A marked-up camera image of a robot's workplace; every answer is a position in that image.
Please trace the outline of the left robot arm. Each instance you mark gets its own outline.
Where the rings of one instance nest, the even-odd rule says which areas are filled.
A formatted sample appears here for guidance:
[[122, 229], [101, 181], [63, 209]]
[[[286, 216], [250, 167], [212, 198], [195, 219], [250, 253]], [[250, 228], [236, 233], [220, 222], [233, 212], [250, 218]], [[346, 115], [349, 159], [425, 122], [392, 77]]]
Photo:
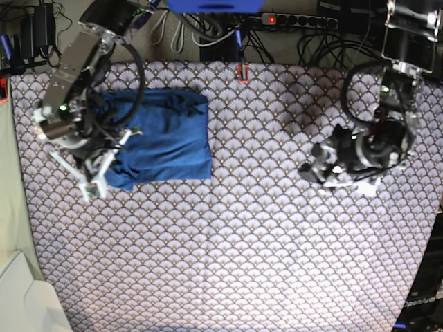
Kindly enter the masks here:
[[[431, 73], [442, 20], [441, 1], [388, 1], [381, 59], [355, 66], [343, 80], [340, 104], [353, 129], [336, 125], [311, 150], [312, 164], [298, 173], [326, 188], [357, 187], [373, 196], [381, 177], [409, 157], [419, 127], [415, 103], [425, 73]], [[355, 74], [382, 68], [379, 103], [372, 120], [354, 115], [347, 92]]]

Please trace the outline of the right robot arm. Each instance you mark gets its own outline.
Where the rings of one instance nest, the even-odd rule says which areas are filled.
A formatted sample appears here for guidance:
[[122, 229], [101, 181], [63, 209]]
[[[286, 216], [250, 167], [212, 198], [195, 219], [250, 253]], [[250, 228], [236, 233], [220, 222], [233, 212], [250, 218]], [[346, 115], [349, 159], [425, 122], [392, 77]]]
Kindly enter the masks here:
[[[143, 61], [130, 40], [158, 5], [158, 1], [145, 5], [135, 1], [93, 1], [80, 17], [81, 30], [61, 57], [44, 98], [35, 103], [35, 133], [56, 145], [50, 156], [77, 180], [85, 201], [107, 196], [105, 174], [127, 141], [142, 133], [137, 127], [127, 126], [141, 105], [145, 89]], [[134, 58], [139, 86], [129, 111], [114, 120], [113, 108], [96, 113], [105, 105], [96, 87], [105, 80], [118, 44]]]

